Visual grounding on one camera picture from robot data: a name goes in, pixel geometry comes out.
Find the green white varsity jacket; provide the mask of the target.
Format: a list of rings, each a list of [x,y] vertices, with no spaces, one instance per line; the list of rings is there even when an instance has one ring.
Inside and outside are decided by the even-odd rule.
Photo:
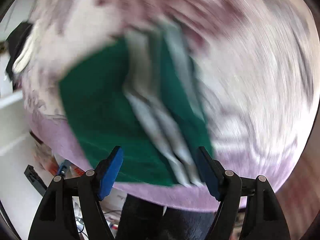
[[[182,27],[128,29],[59,82],[67,122],[91,166],[124,153],[118,183],[201,186],[200,146],[212,148]]]

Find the black and white garment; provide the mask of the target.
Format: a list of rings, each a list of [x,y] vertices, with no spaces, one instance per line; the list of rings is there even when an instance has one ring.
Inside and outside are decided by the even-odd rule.
[[[37,31],[36,23],[21,22],[7,37],[5,45],[10,59],[6,73],[11,81],[28,65],[37,39]]]

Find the floral purple bed blanket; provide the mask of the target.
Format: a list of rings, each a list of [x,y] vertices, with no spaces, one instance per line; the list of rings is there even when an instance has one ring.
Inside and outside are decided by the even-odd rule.
[[[319,103],[319,38],[303,0],[37,0],[39,36],[22,74],[31,129],[54,152],[90,167],[57,82],[111,43],[121,23],[156,14],[186,24],[211,143],[225,168],[267,177],[275,191],[295,168]]]

